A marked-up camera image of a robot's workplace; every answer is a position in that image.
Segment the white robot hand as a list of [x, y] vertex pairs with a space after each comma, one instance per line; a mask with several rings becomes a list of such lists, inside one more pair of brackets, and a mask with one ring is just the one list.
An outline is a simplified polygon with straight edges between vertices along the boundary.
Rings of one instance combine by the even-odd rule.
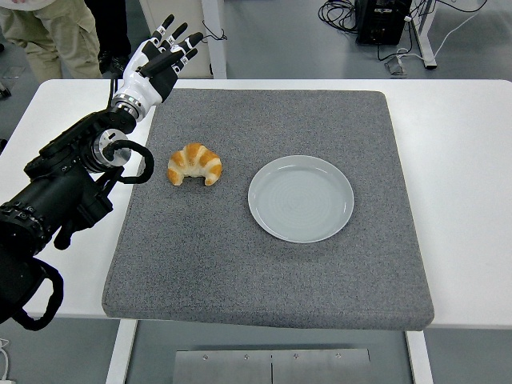
[[187, 24], [172, 31], [173, 21], [171, 14], [140, 44], [124, 69], [122, 87], [113, 96], [114, 106], [130, 112], [139, 121], [152, 106], [167, 99], [180, 72], [198, 53], [196, 45], [203, 40], [203, 34], [196, 32], [179, 41]]

